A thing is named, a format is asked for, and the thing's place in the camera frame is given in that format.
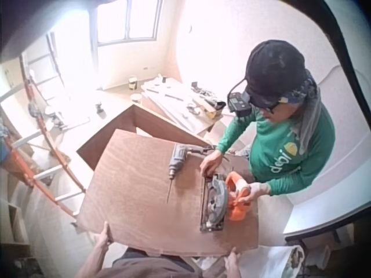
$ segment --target man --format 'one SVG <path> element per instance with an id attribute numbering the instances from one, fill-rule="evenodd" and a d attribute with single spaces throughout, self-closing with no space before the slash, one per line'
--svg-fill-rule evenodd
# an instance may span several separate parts
<path id="1" fill-rule="evenodd" d="M 102 270 L 104 257 L 108 251 L 109 225 L 104 223 L 102 233 L 98 236 L 93 251 L 79 270 L 75 278 L 197 278 L 192 267 L 177 256 L 149 257 L 144 251 L 128 248 L 124 255 L 114 261 L 112 268 Z M 239 254 L 233 248 L 224 259 L 227 278 L 241 278 L 238 269 Z"/>
<path id="2" fill-rule="evenodd" d="M 211 175 L 225 152 L 256 122 L 252 147 L 237 153 L 247 157 L 255 179 L 251 194 L 241 202 L 310 186 L 329 159 L 335 132 L 303 55 L 286 41 L 262 42 L 250 54 L 245 79 L 252 113 L 231 122 L 217 149 L 201 163 L 201 173 Z"/>

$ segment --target wooden plank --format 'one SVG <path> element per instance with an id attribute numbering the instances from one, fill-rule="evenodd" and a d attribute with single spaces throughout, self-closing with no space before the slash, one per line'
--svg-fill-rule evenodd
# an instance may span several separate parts
<path id="1" fill-rule="evenodd" d="M 140 115 L 145 121 L 146 113 Z M 172 139 L 184 141 L 177 137 L 183 132 L 174 130 L 169 134 Z M 257 202 L 243 221 L 226 220 L 221 232 L 199 231 L 202 156 L 188 154 L 166 204 L 173 147 L 174 142 L 116 130 L 94 171 L 77 225 L 99 233 L 104 221 L 108 221 L 116 242 L 152 253 L 208 256 L 226 255 L 233 246 L 238 251 L 257 248 Z M 223 160 L 217 171 L 227 174 L 232 167 Z"/>
<path id="2" fill-rule="evenodd" d="M 201 137 L 191 134 L 164 117 L 138 105 L 133 105 L 133 107 L 135 111 L 135 125 L 153 137 L 182 144 L 192 144 L 203 147 L 209 145 L 209 143 Z"/>
<path id="3" fill-rule="evenodd" d="M 136 132 L 134 108 L 132 106 L 102 126 L 77 150 L 79 156 L 91 169 L 94 170 L 96 168 L 104 149 L 116 129 Z"/>

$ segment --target floor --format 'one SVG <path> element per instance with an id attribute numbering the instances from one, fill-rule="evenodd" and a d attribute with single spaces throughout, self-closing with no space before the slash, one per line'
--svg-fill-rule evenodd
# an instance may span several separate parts
<path id="1" fill-rule="evenodd" d="M 90 117 L 90 122 L 71 129 L 63 134 L 58 130 L 52 130 L 52 136 L 61 151 L 70 158 L 70 167 L 80 182 L 88 187 L 93 171 L 76 154 L 76 149 L 84 142 L 86 134 L 95 130 L 102 124 L 104 116 L 98 116 L 94 102 L 100 100 L 110 117 L 118 111 L 130 106 L 130 95 L 140 92 L 131 91 L 127 86 L 121 86 L 106 92 L 92 93 L 89 104 L 79 102 L 75 109 Z M 206 136 L 207 140 L 217 143 L 224 130 L 223 124 L 218 124 L 215 131 Z M 43 145 L 42 140 L 35 140 L 34 144 Z M 42 167 L 47 168 L 56 165 L 53 158 L 48 156 L 48 151 L 35 148 L 33 157 Z M 65 193 L 75 192 L 78 188 L 65 172 L 56 174 L 50 186 L 50 190 L 60 196 Z M 14 188 L 9 201 L 22 208 L 26 230 L 28 232 L 32 253 L 37 258 L 46 277 L 71 278 L 77 273 L 84 263 L 94 242 L 90 233 L 80 231 L 71 223 L 73 218 L 62 212 L 52 202 L 47 200 L 38 190 L 27 188 L 18 183 Z M 83 195 L 78 195 L 64 203 L 74 211 L 78 211 L 82 203 Z M 263 196 L 259 201 L 259 243 L 266 246 L 283 246 L 285 241 L 282 236 L 283 229 L 291 214 L 292 204 L 285 196 Z M 104 266 L 109 267 L 112 261 L 120 257 L 126 250 L 126 246 L 114 243 L 106 255 Z"/>

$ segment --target black cap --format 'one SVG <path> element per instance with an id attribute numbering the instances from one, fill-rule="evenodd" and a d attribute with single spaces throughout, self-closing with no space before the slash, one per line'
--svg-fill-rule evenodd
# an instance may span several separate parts
<path id="1" fill-rule="evenodd" d="M 262 42 L 251 51 L 245 79 L 248 93 L 280 98 L 307 79 L 304 56 L 286 41 Z"/>

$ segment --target power drill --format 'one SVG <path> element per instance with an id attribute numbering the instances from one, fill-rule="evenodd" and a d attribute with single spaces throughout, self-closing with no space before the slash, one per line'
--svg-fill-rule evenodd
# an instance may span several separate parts
<path id="1" fill-rule="evenodd" d="M 188 152 L 188 146 L 183 144 L 176 144 L 173 149 L 172 157 L 170 158 L 169 163 L 169 179 L 170 186 L 168 190 L 168 197 L 166 198 L 166 203 L 169 201 L 170 191 L 172 188 L 173 179 L 175 178 L 176 173 L 183 167 L 184 161 L 186 161 Z"/>

